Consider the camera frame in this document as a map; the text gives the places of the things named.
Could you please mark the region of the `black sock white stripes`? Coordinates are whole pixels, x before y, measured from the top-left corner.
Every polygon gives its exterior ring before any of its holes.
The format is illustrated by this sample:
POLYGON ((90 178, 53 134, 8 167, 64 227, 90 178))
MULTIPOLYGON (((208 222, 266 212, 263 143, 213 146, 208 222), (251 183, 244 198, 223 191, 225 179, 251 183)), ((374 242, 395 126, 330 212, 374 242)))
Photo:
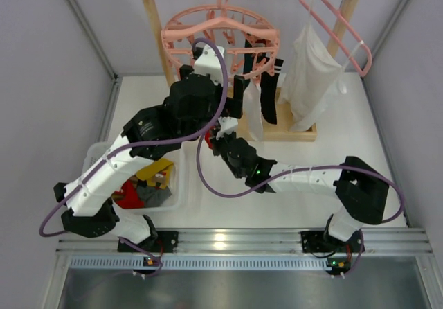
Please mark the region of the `black sock white stripes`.
POLYGON ((276 125, 278 123, 277 112, 275 107, 275 95, 278 86, 278 78, 283 64, 284 64, 283 59, 276 58, 274 62, 274 69, 275 69, 274 75, 271 76, 269 73, 265 71, 263 71, 261 74, 261 81, 260 81, 261 113, 263 115, 264 120, 272 125, 276 125))

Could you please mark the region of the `pink round clip hanger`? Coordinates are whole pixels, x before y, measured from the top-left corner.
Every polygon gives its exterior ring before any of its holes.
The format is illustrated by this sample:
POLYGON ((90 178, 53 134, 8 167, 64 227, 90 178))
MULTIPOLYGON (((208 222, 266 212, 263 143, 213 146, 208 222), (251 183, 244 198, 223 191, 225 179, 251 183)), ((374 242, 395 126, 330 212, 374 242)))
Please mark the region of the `pink round clip hanger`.
POLYGON ((232 6, 229 0, 194 6, 173 16, 161 30, 161 44, 170 66, 178 69, 186 58, 197 62, 198 38, 222 47, 228 59, 228 72, 255 82, 263 73, 276 71, 280 32, 262 15, 232 6))

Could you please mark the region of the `mustard yellow sock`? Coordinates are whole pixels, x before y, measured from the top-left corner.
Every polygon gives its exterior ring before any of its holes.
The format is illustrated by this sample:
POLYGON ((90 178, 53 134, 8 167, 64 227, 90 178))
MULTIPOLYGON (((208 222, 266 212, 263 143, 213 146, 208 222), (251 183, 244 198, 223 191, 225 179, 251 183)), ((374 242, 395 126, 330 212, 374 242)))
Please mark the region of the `mustard yellow sock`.
POLYGON ((174 162, 169 159, 159 159, 149 166, 140 169, 135 176, 147 186, 157 190, 166 189, 174 169, 174 162))

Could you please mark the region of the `red santa sock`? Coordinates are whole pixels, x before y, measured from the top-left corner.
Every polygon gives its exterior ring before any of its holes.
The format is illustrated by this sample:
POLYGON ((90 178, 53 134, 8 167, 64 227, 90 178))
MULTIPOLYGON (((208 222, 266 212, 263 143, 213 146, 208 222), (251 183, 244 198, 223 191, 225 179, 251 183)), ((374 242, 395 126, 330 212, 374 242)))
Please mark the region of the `red santa sock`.
POLYGON ((211 131, 207 131, 204 136, 204 140, 207 143, 208 147, 213 149, 213 133, 211 131))

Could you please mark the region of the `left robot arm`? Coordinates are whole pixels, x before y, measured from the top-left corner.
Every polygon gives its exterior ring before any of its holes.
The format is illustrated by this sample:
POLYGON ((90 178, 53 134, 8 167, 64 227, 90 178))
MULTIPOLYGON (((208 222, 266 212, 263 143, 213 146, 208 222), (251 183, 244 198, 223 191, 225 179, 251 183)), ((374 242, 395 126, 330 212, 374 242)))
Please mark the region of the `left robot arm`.
POLYGON ((220 118, 241 118, 244 77, 233 78, 233 97, 225 80, 212 73, 180 69, 160 105, 138 111, 124 126, 110 151, 77 180, 55 186, 57 201, 66 206, 61 215, 64 231, 84 238, 112 234, 149 250, 158 235, 152 220, 118 206, 111 196, 139 170, 152 165, 184 141, 193 141, 214 127, 220 118))

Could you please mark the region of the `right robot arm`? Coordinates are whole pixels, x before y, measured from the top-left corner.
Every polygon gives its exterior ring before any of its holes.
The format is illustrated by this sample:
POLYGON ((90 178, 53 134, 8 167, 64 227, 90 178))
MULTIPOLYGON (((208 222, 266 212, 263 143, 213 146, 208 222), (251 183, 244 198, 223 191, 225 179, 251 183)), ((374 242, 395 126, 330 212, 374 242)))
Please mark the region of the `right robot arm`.
POLYGON ((308 246, 312 252, 335 251, 362 226, 378 225, 383 220, 389 185, 358 157, 346 157, 331 169, 303 170, 260 157, 254 147, 234 133, 208 138, 206 142, 233 176, 244 179, 246 186, 257 193, 311 193, 337 199, 342 204, 329 217, 318 244, 308 246))

